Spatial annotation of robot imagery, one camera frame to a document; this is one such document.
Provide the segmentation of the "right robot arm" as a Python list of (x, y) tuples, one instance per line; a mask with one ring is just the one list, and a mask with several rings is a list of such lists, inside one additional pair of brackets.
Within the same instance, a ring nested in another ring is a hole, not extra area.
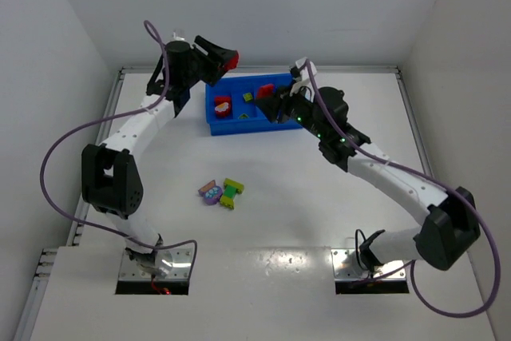
[(319, 151), (333, 165), (361, 178), (404, 208), (418, 223), (400, 232), (378, 230), (358, 246), (361, 265), (371, 272), (395, 260), (424, 260), (446, 271), (479, 238), (481, 230), (469, 210), (472, 194), (437, 185), (390, 166), (383, 151), (347, 120), (344, 93), (322, 87), (313, 100), (307, 91), (278, 88), (257, 97), (255, 105), (271, 123), (296, 121), (319, 139)]

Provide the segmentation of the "red flower lego brick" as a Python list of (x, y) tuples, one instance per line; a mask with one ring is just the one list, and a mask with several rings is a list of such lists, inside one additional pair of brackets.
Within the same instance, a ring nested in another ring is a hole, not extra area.
[(230, 96), (214, 97), (214, 113), (216, 118), (225, 118), (232, 111), (232, 98)]

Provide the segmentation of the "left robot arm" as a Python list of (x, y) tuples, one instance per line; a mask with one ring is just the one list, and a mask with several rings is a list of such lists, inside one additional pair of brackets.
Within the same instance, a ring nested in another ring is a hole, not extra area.
[(177, 117), (191, 88), (215, 85), (238, 65), (239, 54), (196, 36), (193, 43), (174, 38), (164, 47), (146, 87), (139, 113), (98, 145), (81, 154), (81, 193), (125, 236), (125, 250), (140, 269), (161, 274), (172, 261), (161, 235), (139, 207), (144, 188), (137, 162), (159, 131)]

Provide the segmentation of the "purple paw lego brick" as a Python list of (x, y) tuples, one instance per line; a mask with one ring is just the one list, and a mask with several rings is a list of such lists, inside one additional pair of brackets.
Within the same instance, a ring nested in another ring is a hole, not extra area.
[(211, 180), (201, 187), (198, 190), (198, 193), (203, 198), (206, 205), (214, 205), (220, 201), (220, 198), (223, 195), (223, 189), (215, 180)]

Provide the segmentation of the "lime green lego stack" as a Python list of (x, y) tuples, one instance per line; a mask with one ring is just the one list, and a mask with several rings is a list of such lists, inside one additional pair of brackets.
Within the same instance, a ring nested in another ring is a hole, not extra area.
[(243, 191), (244, 191), (243, 184), (232, 179), (226, 178), (224, 180), (224, 190), (220, 198), (220, 204), (225, 208), (234, 209), (235, 198), (238, 194), (241, 194)]

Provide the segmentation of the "red crown lego piece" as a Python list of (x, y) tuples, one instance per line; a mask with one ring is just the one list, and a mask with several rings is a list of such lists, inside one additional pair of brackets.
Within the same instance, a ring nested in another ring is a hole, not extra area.
[(231, 71), (231, 70), (234, 70), (237, 66), (238, 66), (238, 63), (239, 63), (239, 59), (240, 59), (240, 55), (239, 55), (239, 52), (236, 51), (232, 57), (225, 63), (224, 65), (224, 70), (226, 72), (228, 71)]

